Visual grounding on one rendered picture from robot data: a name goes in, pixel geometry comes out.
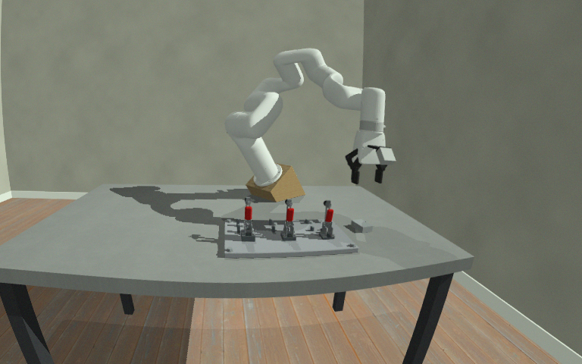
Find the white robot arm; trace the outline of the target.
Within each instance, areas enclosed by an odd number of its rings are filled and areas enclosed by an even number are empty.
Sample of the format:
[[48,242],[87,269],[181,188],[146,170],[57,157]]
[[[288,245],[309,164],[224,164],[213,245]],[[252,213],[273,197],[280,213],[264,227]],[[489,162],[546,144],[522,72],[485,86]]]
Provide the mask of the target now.
[[326,66],[321,52],[317,49],[281,52],[273,60],[281,78],[264,79],[246,99],[245,111],[235,111],[225,121],[227,133],[239,147],[256,175],[255,184],[260,187],[274,183],[282,174],[282,168],[274,163],[261,137],[282,111],[283,100],[279,93],[296,89],[303,84],[304,78],[297,64],[299,62],[308,78],[322,88],[327,101],[338,108],[361,111],[360,130],[383,132],[386,129],[383,126],[385,92],[382,89],[344,86],[342,75]]

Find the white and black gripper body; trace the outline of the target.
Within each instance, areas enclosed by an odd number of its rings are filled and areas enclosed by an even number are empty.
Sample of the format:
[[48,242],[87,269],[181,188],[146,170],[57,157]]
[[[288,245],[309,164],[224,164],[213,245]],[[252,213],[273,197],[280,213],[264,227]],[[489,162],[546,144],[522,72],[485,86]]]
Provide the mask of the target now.
[[371,146],[385,146],[385,136],[383,132],[371,130],[357,130],[353,151],[358,149],[358,154],[352,160],[358,161],[363,165],[379,165],[376,149],[369,148]]

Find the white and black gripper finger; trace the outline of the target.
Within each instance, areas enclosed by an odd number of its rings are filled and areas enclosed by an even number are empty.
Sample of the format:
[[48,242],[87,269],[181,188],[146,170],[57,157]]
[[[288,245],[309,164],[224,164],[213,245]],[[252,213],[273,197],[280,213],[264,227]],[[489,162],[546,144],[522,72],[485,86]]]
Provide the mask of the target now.
[[379,184],[382,183],[382,179],[383,179],[383,171],[385,171],[385,168],[387,167],[387,165],[376,165],[377,169],[375,172],[375,182],[378,182]]
[[352,183],[354,184],[358,184],[359,182],[359,168],[361,167],[362,164],[359,163],[358,158],[352,162],[352,158],[354,156],[356,156],[358,154],[358,149],[355,149],[354,151],[350,152],[348,155],[346,155],[346,161],[348,162],[349,167],[352,169]]

